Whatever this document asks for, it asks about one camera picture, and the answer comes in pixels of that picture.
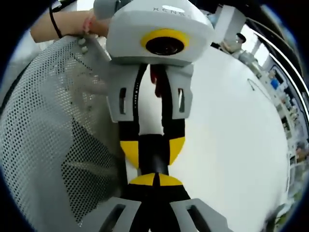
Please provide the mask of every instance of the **black wristband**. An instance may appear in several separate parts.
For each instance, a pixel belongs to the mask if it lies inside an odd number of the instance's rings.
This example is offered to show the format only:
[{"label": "black wristband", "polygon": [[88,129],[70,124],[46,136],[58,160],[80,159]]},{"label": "black wristband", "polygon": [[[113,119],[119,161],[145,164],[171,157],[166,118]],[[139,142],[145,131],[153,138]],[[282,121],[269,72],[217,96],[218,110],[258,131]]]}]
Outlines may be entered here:
[{"label": "black wristband", "polygon": [[53,26],[55,28],[55,31],[57,32],[58,37],[61,39],[63,36],[61,34],[61,31],[59,30],[59,28],[57,27],[57,24],[55,22],[54,16],[53,16],[53,9],[52,6],[49,6],[49,16],[50,16],[50,20],[53,23]]}]

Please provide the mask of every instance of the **white robot head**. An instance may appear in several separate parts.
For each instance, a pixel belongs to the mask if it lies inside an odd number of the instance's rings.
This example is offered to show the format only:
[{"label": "white robot head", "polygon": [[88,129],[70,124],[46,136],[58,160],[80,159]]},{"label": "white robot head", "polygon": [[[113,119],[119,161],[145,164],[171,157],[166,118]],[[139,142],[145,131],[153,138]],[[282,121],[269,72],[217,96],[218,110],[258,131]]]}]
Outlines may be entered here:
[{"label": "white robot head", "polygon": [[[94,4],[99,19],[102,1]],[[213,34],[211,22],[188,0],[133,0],[113,15],[106,49],[117,63],[185,66],[201,56]]]}]

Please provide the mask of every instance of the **hand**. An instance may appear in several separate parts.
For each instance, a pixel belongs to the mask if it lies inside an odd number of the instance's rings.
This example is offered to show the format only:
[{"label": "hand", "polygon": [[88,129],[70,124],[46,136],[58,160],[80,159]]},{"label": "hand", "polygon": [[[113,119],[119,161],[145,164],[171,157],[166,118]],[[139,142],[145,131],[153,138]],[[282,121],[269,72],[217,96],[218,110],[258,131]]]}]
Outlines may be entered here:
[{"label": "hand", "polygon": [[98,36],[107,37],[111,19],[108,18],[104,20],[97,20],[95,15],[93,14],[93,9],[89,11],[89,14],[92,15],[90,33],[96,34]]}]

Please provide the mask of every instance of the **perforated mesh surface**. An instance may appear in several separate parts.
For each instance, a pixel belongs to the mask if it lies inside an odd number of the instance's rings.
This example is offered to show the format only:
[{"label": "perforated mesh surface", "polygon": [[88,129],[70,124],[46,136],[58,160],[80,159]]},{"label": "perforated mesh surface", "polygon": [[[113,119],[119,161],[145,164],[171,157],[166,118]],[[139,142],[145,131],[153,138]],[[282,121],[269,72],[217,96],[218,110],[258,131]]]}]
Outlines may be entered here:
[{"label": "perforated mesh surface", "polygon": [[64,37],[45,49],[1,116],[5,181],[38,231],[98,231],[94,209],[123,181],[117,125],[101,94],[103,55],[94,39],[86,45],[82,54],[76,38]]}]

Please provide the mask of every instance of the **window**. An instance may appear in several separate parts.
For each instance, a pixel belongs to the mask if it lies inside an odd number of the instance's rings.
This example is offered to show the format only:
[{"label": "window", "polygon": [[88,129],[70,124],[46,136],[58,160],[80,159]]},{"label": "window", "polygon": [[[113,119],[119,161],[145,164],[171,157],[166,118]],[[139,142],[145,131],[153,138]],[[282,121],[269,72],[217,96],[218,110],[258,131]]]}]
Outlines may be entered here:
[{"label": "window", "polygon": [[259,46],[259,48],[257,49],[254,55],[254,57],[257,59],[257,62],[259,63],[260,66],[264,65],[268,56],[269,56],[268,49],[265,47],[263,43],[261,43],[261,45]]},{"label": "window", "polygon": [[253,31],[247,26],[244,25],[241,34],[243,34],[247,41],[242,45],[242,49],[248,52],[252,52],[255,44],[257,43],[257,36],[253,33]]}]

